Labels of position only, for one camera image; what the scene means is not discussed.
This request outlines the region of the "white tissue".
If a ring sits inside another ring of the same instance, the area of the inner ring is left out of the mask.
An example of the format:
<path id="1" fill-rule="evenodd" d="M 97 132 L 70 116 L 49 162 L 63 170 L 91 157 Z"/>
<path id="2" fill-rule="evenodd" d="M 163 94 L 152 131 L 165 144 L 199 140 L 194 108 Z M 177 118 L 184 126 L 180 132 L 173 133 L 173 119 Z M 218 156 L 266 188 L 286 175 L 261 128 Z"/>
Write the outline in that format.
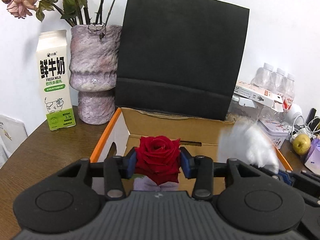
<path id="1" fill-rule="evenodd" d="M 220 131 L 217 159 L 225 162 L 230 158 L 265 168 L 275 174 L 279 172 L 279 160 L 272 141 L 256 123 L 247 119 L 239 120 L 232 127 Z"/>

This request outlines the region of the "purple tissue pack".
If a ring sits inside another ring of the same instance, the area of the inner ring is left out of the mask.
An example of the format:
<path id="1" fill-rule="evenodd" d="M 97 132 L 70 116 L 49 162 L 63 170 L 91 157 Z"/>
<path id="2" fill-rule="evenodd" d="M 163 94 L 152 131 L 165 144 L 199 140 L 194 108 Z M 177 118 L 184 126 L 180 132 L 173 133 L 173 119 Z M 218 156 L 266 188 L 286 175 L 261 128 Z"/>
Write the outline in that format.
<path id="1" fill-rule="evenodd" d="M 304 165 L 313 173 L 320 175 L 320 141 L 313 139 L 306 155 Z"/>

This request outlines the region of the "yellow green pear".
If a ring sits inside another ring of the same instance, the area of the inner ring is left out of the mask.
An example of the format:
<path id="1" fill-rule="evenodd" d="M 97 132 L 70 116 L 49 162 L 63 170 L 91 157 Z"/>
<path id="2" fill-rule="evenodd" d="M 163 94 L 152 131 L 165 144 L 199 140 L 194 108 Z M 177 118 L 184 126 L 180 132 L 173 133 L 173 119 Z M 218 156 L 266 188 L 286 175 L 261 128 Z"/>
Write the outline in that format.
<path id="1" fill-rule="evenodd" d="M 309 151 L 311 140 L 306 134 L 299 134 L 292 142 L 293 150 L 298 155 L 305 155 Z"/>

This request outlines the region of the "clear plastic food container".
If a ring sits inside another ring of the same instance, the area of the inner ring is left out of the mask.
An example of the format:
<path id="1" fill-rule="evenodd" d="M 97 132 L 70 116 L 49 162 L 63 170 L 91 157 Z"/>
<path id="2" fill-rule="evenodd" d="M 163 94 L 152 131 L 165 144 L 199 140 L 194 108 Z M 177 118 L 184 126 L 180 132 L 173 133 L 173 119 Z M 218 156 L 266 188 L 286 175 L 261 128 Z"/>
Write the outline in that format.
<path id="1" fill-rule="evenodd" d="M 246 118 L 252 122 L 257 122 L 262 109 L 262 104 L 233 94 L 225 120 L 236 122 Z"/>

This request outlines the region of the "floral tin box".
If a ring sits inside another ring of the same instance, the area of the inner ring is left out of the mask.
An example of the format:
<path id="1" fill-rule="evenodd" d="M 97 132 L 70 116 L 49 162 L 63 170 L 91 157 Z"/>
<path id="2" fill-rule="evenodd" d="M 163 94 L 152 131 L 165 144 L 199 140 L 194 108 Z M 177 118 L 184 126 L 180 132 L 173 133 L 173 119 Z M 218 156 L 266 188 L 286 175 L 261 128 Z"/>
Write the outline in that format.
<path id="1" fill-rule="evenodd" d="M 289 131 L 279 121 L 274 119 L 259 119 L 257 124 L 270 138 L 277 149 L 280 149 Z"/>

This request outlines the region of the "white small device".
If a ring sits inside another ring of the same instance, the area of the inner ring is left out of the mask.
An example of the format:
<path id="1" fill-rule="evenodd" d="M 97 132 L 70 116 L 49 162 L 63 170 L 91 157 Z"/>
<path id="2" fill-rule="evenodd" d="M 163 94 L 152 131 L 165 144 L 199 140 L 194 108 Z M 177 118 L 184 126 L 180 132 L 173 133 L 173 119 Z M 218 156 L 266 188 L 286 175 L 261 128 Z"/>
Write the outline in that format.
<path id="1" fill-rule="evenodd" d="M 285 122 L 288 125 L 292 126 L 294 123 L 294 120 L 300 115 L 302 115 L 301 107 L 298 104 L 293 102 L 290 109 L 285 115 Z"/>

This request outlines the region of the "water bottle right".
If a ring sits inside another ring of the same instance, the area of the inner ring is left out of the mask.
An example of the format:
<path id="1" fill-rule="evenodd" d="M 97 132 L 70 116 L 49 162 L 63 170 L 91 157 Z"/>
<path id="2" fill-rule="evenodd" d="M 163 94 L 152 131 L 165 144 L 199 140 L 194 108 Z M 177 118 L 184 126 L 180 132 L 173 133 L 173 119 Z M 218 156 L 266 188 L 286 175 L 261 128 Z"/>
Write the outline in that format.
<path id="1" fill-rule="evenodd" d="M 295 98 L 295 78 L 291 74 L 283 79 L 283 109 L 288 111 Z"/>

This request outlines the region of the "water bottle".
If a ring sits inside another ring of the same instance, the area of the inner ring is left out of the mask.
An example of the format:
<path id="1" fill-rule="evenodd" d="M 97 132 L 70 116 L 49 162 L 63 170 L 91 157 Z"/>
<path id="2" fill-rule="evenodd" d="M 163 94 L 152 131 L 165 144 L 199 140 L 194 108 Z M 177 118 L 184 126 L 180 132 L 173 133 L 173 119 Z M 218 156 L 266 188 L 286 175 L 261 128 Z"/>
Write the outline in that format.
<path id="1" fill-rule="evenodd" d="M 283 79 L 283 109 L 288 111 L 295 98 L 295 78 L 291 74 Z"/>
<path id="2" fill-rule="evenodd" d="M 280 68 L 271 73 L 270 90 L 272 93 L 280 96 L 284 95 L 284 75 L 284 71 Z"/>
<path id="3" fill-rule="evenodd" d="M 258 68 L 251 84 L 263 89 L 268 89 L 272 81 L 272 67 L 268 63 L 264 63 L 263 67 Z"/>

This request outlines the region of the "white booklet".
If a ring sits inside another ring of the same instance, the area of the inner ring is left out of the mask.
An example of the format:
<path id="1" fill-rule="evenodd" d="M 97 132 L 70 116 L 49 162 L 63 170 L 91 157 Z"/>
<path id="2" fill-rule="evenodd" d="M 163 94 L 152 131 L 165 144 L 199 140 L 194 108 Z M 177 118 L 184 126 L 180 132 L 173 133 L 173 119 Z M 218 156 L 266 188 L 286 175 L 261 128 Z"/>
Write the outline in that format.
<path id="1" fill-rule="evenodd" d="M 1 167 L 27 137 L 23 122 L 1 115 Z"/>

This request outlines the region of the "water bottle left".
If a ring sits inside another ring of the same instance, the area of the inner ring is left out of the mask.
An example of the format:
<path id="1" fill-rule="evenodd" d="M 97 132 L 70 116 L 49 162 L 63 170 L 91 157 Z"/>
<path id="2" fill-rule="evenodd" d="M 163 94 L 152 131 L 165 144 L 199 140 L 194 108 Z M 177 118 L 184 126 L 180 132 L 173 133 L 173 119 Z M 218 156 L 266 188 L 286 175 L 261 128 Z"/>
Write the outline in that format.
<path id="1" fill-rule="evenodd" d="M 263 89 L 268 89 L 272 81 L 272 67 L 268 63 L 264 63 L 263 67 L 258 68 L 251 84 Z"/>

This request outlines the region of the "water bottle middle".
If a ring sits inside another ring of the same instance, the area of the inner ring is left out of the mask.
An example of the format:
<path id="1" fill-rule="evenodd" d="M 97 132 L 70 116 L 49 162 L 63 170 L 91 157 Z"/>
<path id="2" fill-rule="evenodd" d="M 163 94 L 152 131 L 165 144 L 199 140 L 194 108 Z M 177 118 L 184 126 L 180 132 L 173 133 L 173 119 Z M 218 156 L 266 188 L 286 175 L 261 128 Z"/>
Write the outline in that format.
<path id="1" fill-rule="evenodd" d="M 272 93 L 280 96 L 284 95 L 284 75 L 284 71 L 280 68 L 271 73 L 270 90 Z"/>

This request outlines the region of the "black paper bag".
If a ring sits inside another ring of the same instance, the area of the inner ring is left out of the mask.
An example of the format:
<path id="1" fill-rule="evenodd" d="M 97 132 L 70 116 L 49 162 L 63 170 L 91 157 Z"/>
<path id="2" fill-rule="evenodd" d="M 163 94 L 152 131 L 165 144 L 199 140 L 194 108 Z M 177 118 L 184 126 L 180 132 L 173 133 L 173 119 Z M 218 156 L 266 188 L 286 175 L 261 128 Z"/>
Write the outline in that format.
<path id="1" fill-rule="evenodd" d="M 249 9 L 218 0 L 127 0 L 116 105 L 224 120 Z"/>

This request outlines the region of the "purple textured vase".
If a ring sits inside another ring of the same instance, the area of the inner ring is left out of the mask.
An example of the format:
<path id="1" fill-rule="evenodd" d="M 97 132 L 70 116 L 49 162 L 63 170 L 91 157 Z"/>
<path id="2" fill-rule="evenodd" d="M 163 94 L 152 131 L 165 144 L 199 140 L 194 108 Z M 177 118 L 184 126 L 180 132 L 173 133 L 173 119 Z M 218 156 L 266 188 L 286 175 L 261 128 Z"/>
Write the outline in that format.
<path id="1" fill-rule="evenodd" d="M 105 124 L 114 114 L 121 29 L 100 24 L 71 29 L 69 83 L 78 91 L 78 115 L 87 124 Z"/>

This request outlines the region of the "fresh milk carton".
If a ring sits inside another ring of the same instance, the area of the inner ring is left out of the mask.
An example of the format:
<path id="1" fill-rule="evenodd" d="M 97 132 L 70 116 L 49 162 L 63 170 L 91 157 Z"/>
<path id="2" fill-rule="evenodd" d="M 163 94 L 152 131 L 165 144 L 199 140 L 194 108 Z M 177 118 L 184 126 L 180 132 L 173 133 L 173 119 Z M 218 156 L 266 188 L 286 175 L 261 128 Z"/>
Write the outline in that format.
<path id="1" fill-rule="evenodd" d="M 76 125 L 69 86 L 66 34 L 66 30 L 40 33 L 36 48 L 41 100 L 51 131 Z"/>

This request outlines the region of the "dried pink roses bouquet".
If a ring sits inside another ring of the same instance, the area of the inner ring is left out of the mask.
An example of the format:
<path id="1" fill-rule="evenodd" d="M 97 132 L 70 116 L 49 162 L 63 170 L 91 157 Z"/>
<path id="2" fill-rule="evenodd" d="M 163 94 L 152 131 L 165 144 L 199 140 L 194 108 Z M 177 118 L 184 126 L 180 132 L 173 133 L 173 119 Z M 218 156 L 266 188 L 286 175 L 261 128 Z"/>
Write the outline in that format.
<path id="1" fill-rule="evenodd" d="M 60 18 L 71 27 L 76 25 L 107 25 L 116 0 L 112 0 L 106 20 L 103 20 L 105 0 L 100 0 L 95 20 L 89 15 L 88 0 L 1 0 L 7 6 L 7 12 L 18 19 L 25 19 L 35 13 L 42 22 L 46 11 L 57 11 Z"/>

